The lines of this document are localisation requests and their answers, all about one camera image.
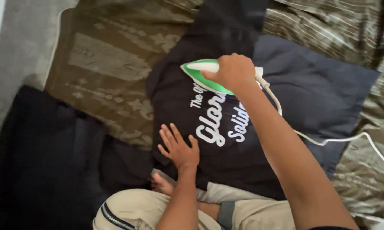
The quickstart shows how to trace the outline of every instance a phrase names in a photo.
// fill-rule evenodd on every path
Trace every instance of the person's left hand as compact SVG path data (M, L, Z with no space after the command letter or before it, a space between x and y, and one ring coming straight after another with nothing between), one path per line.
M169 128L164 124L161 125L162 129L159 130L159 134L169 152L167 152L161 144L158 145L159 150L164 156L172 159L178 170L181 167L196 168L199 164L198 140L192 135L189 135L189 140L192 144L192 148L190 148L183 140L182 135L179 133L174 123L171 123L170 126L174 133L173 135Z

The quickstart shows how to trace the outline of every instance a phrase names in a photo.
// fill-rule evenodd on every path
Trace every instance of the patterned bedsheet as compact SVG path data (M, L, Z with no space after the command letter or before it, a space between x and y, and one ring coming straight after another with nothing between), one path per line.
M202 0L87 0L63 12L46 91L103 121L114 137L148 149L144 80L193 22ZM384 154L384 4L373 0L270 1L264 31L338 60L382 72L355 134ZM384 162L368 140L352 141L333 184L362 226L384 216Z

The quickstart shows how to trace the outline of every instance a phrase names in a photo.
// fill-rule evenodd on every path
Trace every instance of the person's right hand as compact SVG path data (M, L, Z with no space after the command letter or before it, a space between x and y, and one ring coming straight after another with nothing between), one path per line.
M217 73L206 70L202 70L200 73L206 79L219 83L233 93L244 90L248 85L257 85L255 66L250 58L233 53L221 56L217 62L219 64Z
M162 129L159 130L159 134L161 135L165 146L169 150L169 153L161 144L158 145L159 150L164 156L172 159L178 170L182 167L196 168L199 164L198 140L192 135L189 135L189 140L192 144L192 148L190 148L183 140L182 135L179 133L174 123L171 123L170 126L174 133L173 135L164 124L161 126Z

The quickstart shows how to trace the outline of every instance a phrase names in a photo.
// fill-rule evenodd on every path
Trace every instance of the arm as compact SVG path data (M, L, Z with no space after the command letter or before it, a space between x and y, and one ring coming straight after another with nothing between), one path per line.
M169 153L162 145L158 145L158 148L176 165L178 183L156 230L196 230L198 229L198 201L196 200L195 177L199 164L198 140L190 135L192 148L189 148L174 124L171 124L171 128L174 135L166 125L162 125L162 129L159 131Z
M232 54L218 62L216 74L202 74L232 91L245 107L290 204L296 229L338 226L357 230L317 160L257 85L252 61Z

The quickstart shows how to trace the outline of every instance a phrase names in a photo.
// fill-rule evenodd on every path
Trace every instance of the zipper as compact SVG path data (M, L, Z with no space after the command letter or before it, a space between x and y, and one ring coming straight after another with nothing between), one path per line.
M118 226L124 230L135 230L135 226L131 225L130 223L121 220L117 216L115 216L111 210L107 206L107 202L104 202L104 204L101 206L101 212L103 216L112 224L115 226Z

